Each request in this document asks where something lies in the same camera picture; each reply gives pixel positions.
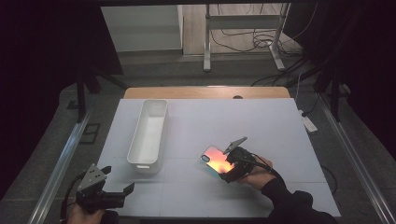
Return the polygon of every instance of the black sleeve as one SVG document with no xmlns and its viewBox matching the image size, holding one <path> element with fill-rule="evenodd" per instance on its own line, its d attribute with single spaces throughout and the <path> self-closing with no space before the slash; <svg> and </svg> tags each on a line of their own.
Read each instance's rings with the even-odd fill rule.
<svg viewBox="0 0 396 224">
<path fill-rule="evenodd" d="M 337 223 L 331 215 L 312 208 L 313 198 L 309 193 L 297 190 L 291 194 L 276 178 L 262 188 L 262 194 L 274 204 L 268 217 L 270 223 Z"/>
</svg>

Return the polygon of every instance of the smartphone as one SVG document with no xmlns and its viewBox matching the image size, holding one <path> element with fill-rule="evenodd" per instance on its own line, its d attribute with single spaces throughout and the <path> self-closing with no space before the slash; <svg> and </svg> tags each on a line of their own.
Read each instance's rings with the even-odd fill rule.
<svg viewBox="0 0 396 224">
<path fill-rule="evenodd" d="M 233 164 L 226 161 L 227 155 L 216 147 L 209 147 L 204 154 L 201 156 L 201 160 L 206 162 L 206 165 L 210 166 L 219 174 L 227 173 L 233 169 Z"/>
</svg>

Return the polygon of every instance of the wooden floor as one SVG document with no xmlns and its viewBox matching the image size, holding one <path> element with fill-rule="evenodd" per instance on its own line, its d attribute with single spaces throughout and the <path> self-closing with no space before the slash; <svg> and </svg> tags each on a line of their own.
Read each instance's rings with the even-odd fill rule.
<svg viewBox="0 0 396 224">
<path fill-rule="evenodd" d="M 232 5 L 210 5 L 210 15 L 277 15 L 280 13 L 282 4 L 232 4 Z M 202 55 L 204 54 L 205 43 L 205 5 L 184 5 L 183 6 L 183 54 Z M 223 47 L 215 42 L 210 36 L 211 53 L 237 53 L 237 52 L 268 52 L 265 47 L 266 42 L 262 41 L 262 48 L 254 48 L 253 30 L 213 30 L 212 34 L 216 42 L 233 49 Z M 256 30 L 255 35 L 262 35 L 261 39 L 272 39 L 264 36 L 274 35 L 275 32 L 268 30 Z M 284 42 L 286 49 L 298 49 L 298 44 L 290 41 L 286 35 L 281 35 L 280 40 Z"/>
</svg>

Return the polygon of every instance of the rectangular bin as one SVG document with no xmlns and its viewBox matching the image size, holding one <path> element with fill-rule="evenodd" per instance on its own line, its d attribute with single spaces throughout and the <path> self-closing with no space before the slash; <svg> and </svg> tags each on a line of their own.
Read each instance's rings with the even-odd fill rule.
<svg viewBox="0 0 396 224">
<path fill-rule="evenodd" d="M 161 170 L 167 108 L 165 100 L 146 100 L 142 105 L 127 156 L 138 173 L 156 174 Z"/>
</svg>

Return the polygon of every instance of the white tabletop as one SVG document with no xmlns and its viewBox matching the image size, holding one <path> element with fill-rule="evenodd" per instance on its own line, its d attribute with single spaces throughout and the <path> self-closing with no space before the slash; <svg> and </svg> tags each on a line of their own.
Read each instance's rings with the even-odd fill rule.
<svg viewBox="0 0 396 224">
<path fill-rule="evenodd" d="M 227 184 L 200 160 L 210 146 L 241 147 L 264 156 L 288 190 L 314 197 L 313 207 L 340 217 L 293 99 L 168 101 L 163 167 L 156 175 L 136 173 L 126 160 L 143 99 L 120 100 L 98 162 L 112 166 L 104 190 L 134 192 L 117 209 L 132 217 L 267 217 L 272 203 L 257 190 Z"/>
</svg>

